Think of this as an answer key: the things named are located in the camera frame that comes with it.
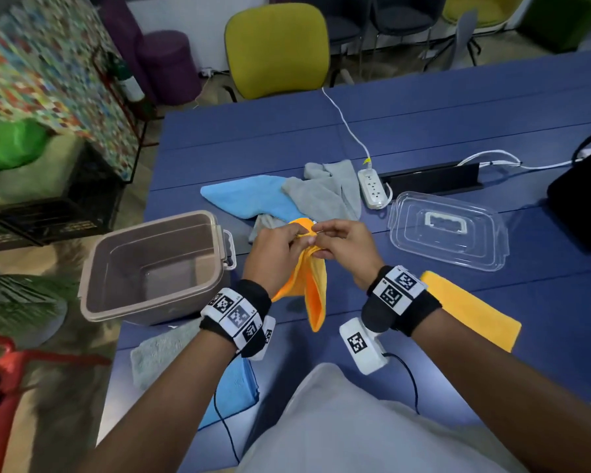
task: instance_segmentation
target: transparent plastic lid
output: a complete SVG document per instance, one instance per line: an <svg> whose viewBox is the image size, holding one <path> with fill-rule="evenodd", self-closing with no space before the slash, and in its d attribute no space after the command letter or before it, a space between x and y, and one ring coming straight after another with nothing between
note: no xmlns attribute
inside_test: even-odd
<svg viewBox="0 0 591 473"><path fill-rule="evenodd" d="M510 254L501 215L488 207L420 192L403 192L391 206L389 238L412 254L495 272Z"/></svg>

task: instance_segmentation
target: person's left hand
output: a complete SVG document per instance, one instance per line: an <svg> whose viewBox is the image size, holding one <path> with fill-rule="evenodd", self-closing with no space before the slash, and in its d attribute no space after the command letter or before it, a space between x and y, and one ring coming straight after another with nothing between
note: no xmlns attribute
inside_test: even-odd
<svg viewBox="0 0 591 473"><path fill-rule="evenodd" d="M300 254L315 242L314 236L296 238L308 231L300 224L287 224L276 229L262 229L245 261L243 278L254 281L270 298L289 280Z"/></svg>

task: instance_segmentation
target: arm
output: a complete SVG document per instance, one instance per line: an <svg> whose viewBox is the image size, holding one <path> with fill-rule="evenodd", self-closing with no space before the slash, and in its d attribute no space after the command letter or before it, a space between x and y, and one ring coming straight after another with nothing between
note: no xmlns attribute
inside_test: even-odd
<svg viewBox="0 0 591 473"><path fill-rule="evenodd" d="M300 253L313 242L313 237L294 240L306 232L299 224L262 230L245 262L243 278L261 286L271 299L287 282ZM215 329L219 331L219 324L210 330ZM87 455L79 472L177 471L236 350L222 329L221 334L201 330Z"/></svg>
<svg viewBox="0 0 591 473"><path fill-rule="evenodd" d="M366 290L384 265L365 225L328 221L314 254ZM495 436L533 472L591 472L591 406L438 309L412 339Z"/></svg>

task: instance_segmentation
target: person's right hand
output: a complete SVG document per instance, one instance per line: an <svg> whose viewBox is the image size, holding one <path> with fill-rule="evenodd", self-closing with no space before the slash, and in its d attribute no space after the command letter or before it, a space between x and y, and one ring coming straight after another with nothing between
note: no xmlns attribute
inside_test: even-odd
<svg viewBox="0 0 591 473"><path fill-rule="evenodd" d="M315 245L323 250L313 254L318 259L335 259L349 271L362 290L374 282L385 265L363 222L333 219L313 225Z"/></svg>

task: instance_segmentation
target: brown plastic container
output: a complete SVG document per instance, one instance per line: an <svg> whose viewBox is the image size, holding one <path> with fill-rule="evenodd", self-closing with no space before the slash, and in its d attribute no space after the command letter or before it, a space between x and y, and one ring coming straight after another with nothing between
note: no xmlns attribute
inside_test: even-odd
<svg viewBox="0 0 591 473"><path fill-rule="evenodd" d="M83 266L81 313L91 322L166 322L201 310L230 285L229 270L235 268L232 235L208 211L115 231L95 244Z"/></svg>

